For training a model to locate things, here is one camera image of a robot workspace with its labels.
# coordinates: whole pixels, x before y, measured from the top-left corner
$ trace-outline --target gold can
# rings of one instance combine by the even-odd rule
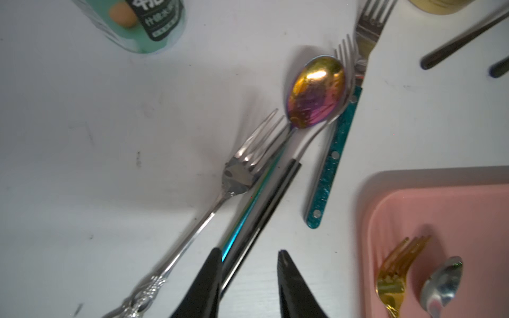
[[[410,0],[416,7],[431,14],[458,12],[473,0]]]

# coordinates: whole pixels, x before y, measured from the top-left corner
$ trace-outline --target pink tray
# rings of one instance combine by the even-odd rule
[[[429,317],[420,289],[456,255],[463,277],[442,317],[509,317],[509,184],[398,190],[371,205],[361,227],[365,317],[389,317],[375,292],[378,269],[403,238],[421,235],[433,237],[408,273],[400,317]]]

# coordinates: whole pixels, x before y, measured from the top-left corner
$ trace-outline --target teal knife handle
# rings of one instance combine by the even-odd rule
[[[315,192],[311,196],[307,211],[306,223],[310,228],[317,228],[322,220],[325,205],[329,199],[332,182],[334,181],[334,176],[336,175],[336,170],[340,163],[341,154],[345,148],[348,132],[352,125],[353,115],[355,114],[361,91],[362,88],[360,86],[355,87],[355,98],[337,119],[334,135],[331,139],[329,150],[327,151],[327,156],[316,184]]]

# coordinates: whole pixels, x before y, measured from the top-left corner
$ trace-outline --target cutlery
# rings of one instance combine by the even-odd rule
[[[307,226],[310,228],[317,228],[322,220],[332,183],[340,163],[341,154],[345,148],[348,132],[353,122],[357,101],[362,92],[362,82],[368,58],[371,51],[375,48],[396,2],[397,0],[375,0],[372,4],[372,1],[368,0],[357,21],[355,41],[359,50],[359,56],[355,64],[356,88],[347,109],[337,120],[336,127],[330,131],[326,146],[327,151],[323,154],[320,169],[318,169],[320,173],[315,178],[311,196],[306,207],[305,219]]]
[[[289,120],[289,133],[285,144],[289,142],[289,139],[297,129],[306,129],[316,125],[324,121],[332,111],[338,111],[337,106],[343,104],[342,98],[345,95],[345,88],[343,65],[335,57],[320,55],[306,63],[295,78],[293,86],[288,93],[287,116]],[[228,238],[222,243],[223,261],[230,252],[233,243],[253,210],[278,161],[279,157],[260,181],[259,188],[254,192],[253,198],[244,208]]]
[[[253,224],[249,227],[246,232],[245,237],[240,242],[238,248],[236,249],[233,256],[231,256],[231,261],[226,264],[223,270],[223,281],[221,286],[221,297],[225,294],[228,286],[230,285],[233,277],[238,272],[240,266],[244,262],[245,258],[249,254],[253,244],[256,242],[263,228],[269,221],[270,217],[274,213],[279,201],[285,194],[288,189],[290,183],[293,178],[299,171],[301,164],[299,160],[304,155],[307,147],[311,144],[313,139],[328,125],[333,123],[345,110],[347,103],[346,101],[350,100],[353,89],[355,86],[355,72],[354,72],[354,63],[355,63],[355,49],[350,39],[350,36],[347,36],[347,40],[343,41],[343,46],[339,46],[340,54],[340,62],[344,66],[344,77],[345,77],[345,96],[339,99],[338,106],[333,109],[333,111],[327,117],[323,126],[321,126],[312,136],[307,140],[307,142],[303,145],[303,147],[298,152],[297,156],[294,159],[291,159],[285,168],[285,172],[281,175],[281,177],[277,180],[276,186],[272,189],[269,197],[263,202],[262,208],[260,209],[256,219]]]
[[[509,71],[509,56],[490,67],[489,73],[493,78],[499,78]]]
[[[406,276],[413,261],[431,237],[405,238],[385,259],[377,276],[376,292],[392,318],[400,316],[405,297]]]
[[[424,283],[420,306],[432,318],[440,318],[442,309],[455,297],[463,274],[461,257],[449,258]]]
[[[154,271],[150,279],[142,283],[133,294],[122,305],[122,318],[139,318],[147,311],[154,302],[155,297],[161,286],[175,266],[180,257],[189,248],[192,242],[200,234],[203,228],[214,217],[219,207],[229,198],[247,192],[265,172],[265,169],[274,160],[274,156],[279,153],[281,146],[274,150],[274,142],[283,133],[282,129],[275,138],[269,141],[270,136],[283,120],[279,120],[266,129],[269,122],[275,116],[277,109],[274,110],[256,130],[247,138],[244,144],[226,163],[222,174],[221,192],[215,200],[213,206],[205,212],[196,226],[193,228],[175,251],[163,262],[161,266]]]
[[[495,20],[491,21],[488,24],[485,24],[479,28],[476,28],[475,30],[467,33],[466,35],[460,37],[459,39],[446,44],[445,46],[442,46],[438,48],[437,50],[429,53],[428,55],[424,56],[422,60],[420,61],[420,66],[423,70],[428,70],[447,57],[449,57],[451,54],[465,46],[467,43],[484,33],[486,30],[490,29],[500,21],[506,19],[509,16],[509,11],[501,15],[500,17],[496,18]]]

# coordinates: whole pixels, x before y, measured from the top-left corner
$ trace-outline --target bottle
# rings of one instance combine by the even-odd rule
[[[410,0],[416,7],[432,14],[451,14],[464,8],[473,0]]]
[[[108,39],[131,52],[158,52],[184,32],[180,0],[72,1]]]

